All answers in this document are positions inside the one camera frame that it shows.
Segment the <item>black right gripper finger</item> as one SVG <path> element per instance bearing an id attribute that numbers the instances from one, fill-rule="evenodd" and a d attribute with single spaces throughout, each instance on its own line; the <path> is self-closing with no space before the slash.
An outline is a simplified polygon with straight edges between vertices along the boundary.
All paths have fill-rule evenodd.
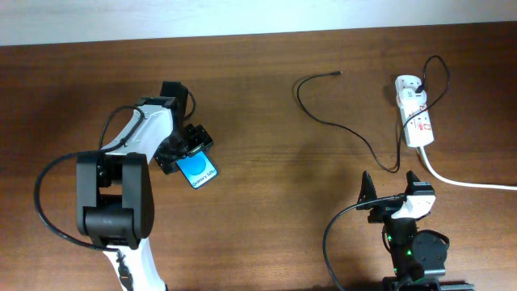
<path id="1" fill-rule="evenodd" d="M 415 193 L 420 190 L 421 185 L 420 180 L 418 179 L 417 175 L 413 171 L 408 171 L 406 173 L 406 181 L 407 186 L 405 193 Z"/>
<path id="2" fill-rule="evenodd" d="M 371 209 L 373 201 L 377 199 L 376 189 L 372 182 L 372 178 L 367 171 L 362 174 L 361 189 L 357 203 L 360 204 L 358 209 Z"/>

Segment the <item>blue screen Galaxy smartphone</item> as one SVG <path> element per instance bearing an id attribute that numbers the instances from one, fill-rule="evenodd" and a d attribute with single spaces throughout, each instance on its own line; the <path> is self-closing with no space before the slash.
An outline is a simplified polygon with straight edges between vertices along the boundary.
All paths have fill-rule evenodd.
<path id="1" fill-rule="evenodd" d="M 194 189 L 203 187 L 218 176 L 218 170 L 203 151 L 178 160 L 177 165 Z"/>

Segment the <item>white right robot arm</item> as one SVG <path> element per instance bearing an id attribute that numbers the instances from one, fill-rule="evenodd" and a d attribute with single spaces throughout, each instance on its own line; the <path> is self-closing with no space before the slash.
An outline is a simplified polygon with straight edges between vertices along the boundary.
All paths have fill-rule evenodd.
<path id="1" fill-rule="evenodd" d="M 369 211 L 368 222 L 383 225 L 383 244 L 391 256 L 395 274 L 387 281 L 393 290 L 424 285 L 444 276 L 450 246 L 447 236 L 417 227 L 417 222 L 431 213 L 435 189 L 413 171 L 406 173 L 406 181 L 404 192 L 379 197 L 371 176 L 364 172 L 358 197 L 358 209 Z"/>

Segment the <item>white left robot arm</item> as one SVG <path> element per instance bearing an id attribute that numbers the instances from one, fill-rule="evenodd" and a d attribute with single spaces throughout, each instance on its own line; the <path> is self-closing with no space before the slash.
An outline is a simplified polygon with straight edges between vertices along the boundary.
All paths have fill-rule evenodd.
<path id="1" fill-rule="evenodd" d="M 144 97 L 117 137 L 77 160 L 78 231 L 112 263 L 124 290 L 166 290 L 150 247 L 154 202 L 149 164 L 183 173 L 198 189 L 218 175 L 207 156 L 213 140 L 202 125 L 188 124 L 192 93 L 164 82 Z"/>

